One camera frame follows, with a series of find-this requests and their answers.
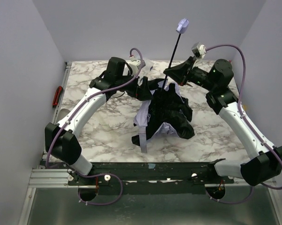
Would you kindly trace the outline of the lavender folding umbrella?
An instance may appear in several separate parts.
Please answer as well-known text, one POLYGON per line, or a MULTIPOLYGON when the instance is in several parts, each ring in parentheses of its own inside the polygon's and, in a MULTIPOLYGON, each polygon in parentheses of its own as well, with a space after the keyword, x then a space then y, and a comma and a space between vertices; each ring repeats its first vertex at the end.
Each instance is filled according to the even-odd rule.
POLYGON ((166 84, 169 77, 148 82, 150 99, 141 104, 134 117, 139 133, 132 137, 132 143, 138 145, 142 153, 147 153, 148 142, 159 134, 185 139, 194 136, 190 125, 193 110, 188 99, 181 96, 177 83, 166 84))

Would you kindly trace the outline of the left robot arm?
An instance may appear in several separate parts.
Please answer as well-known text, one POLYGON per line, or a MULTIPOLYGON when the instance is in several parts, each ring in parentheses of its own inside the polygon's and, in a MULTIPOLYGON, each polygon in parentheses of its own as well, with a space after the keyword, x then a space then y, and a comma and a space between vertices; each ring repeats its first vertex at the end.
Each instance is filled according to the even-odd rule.
POLYGON ((142 100, 145 91, 150 91, 148 78, 152 63, 144 58, 130 56, 128 60, 111 57, 106 69, 91 80, 89 87, 78 104, 56 123, 45 127, 45 167, 50 168, 50 157, 64 162, 82 176, 88 176, 93 164, 82 154, 78 137, 93 114, 117 91, 131 94, 142 100))

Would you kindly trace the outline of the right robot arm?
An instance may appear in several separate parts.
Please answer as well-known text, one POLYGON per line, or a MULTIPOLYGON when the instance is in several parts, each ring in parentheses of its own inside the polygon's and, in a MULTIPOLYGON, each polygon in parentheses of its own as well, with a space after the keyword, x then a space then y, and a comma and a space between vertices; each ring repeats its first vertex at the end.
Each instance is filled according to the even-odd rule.
POLYGON ((234 76, 231 63, 224 59, 216 60, 211 70, 206 72, 196 67, 195 62, 194 57, 189 57, 185 62, 165 69, 164 74, 180 86, 192 82, 208 90, 208 105, 234 131, 250 159, 245 163, 220 160, 214 165, 217 175, 244 179, 251 186, 279 175, 282 171, 282 146, 276 147, 267 138, 259 140, 263 134, 255 125, 248 125, 250 118, 238 106, 238 98, 228 87, 234 76))

